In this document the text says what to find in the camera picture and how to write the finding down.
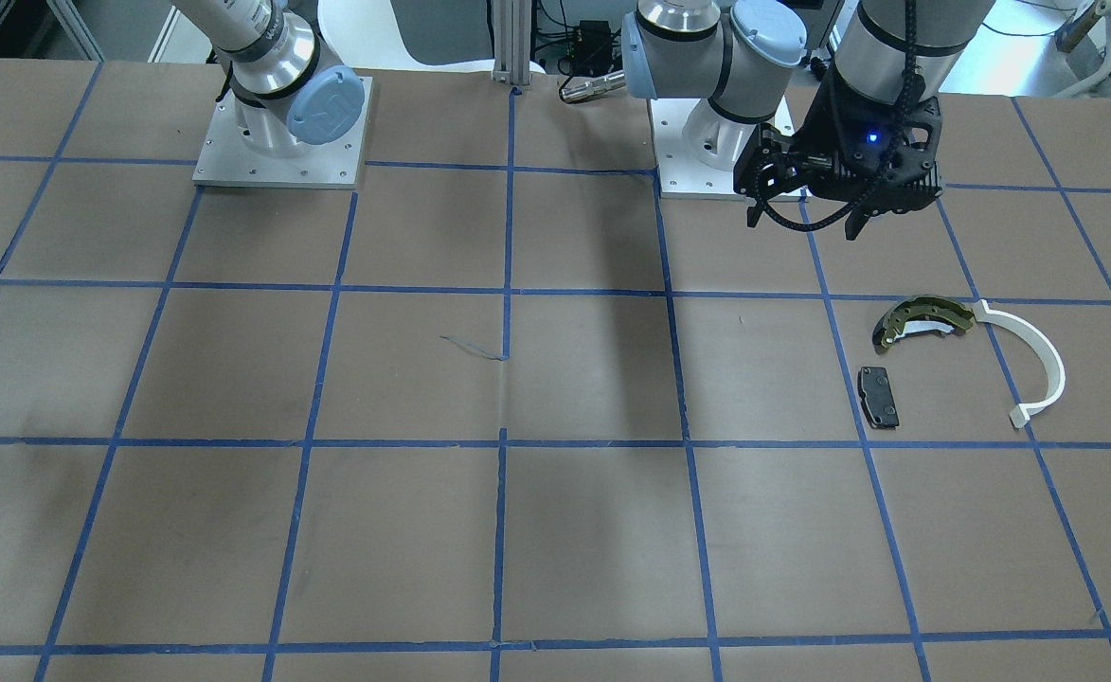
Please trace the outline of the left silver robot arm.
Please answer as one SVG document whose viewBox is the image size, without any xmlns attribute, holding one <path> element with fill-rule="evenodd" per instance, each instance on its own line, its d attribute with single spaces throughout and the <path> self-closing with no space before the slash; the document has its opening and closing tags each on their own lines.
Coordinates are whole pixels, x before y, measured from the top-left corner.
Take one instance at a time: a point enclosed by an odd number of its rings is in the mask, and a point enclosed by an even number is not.
<svg viewBox="0 0 1111 682">
<path fill-rule="evenodd" d="M 640 1 L 621 22 L 627 89 L 693 99 L 701 128 L 742 131 L 712 156 L 762 217 L 800 233 L 842 222 L 855 239 L 875 215 L 924 210 L 943 194 L 938 90 L 975 38 L 989 1 L 861 1 L 792 136 L 772 119 L 809 30 L 780 1 Z"/>
</svg>

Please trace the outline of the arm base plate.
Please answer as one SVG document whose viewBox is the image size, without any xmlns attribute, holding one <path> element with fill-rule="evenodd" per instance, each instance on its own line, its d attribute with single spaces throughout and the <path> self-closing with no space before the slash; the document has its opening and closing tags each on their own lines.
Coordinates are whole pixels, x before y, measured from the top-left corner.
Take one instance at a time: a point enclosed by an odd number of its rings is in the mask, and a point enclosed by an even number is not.
<svg viewBox="0 0 1111 682">
<path fill-rule="evenodd" d="M 363 77 L 367 99 L 350 130 L 326 144 L 288 134 L 266 109 L 227 94 L 216 104 L 196 161 L 196 185 L 356 190 L 362 168 L 373 78 Z"/>
<path fill-rule="evenodd" d="M 663 197 L 743 199 L 734 191 L 734 166 L 754 124 L 721 117 L 705 99 L 652 99 L 649 108 Z"/>
</svg>

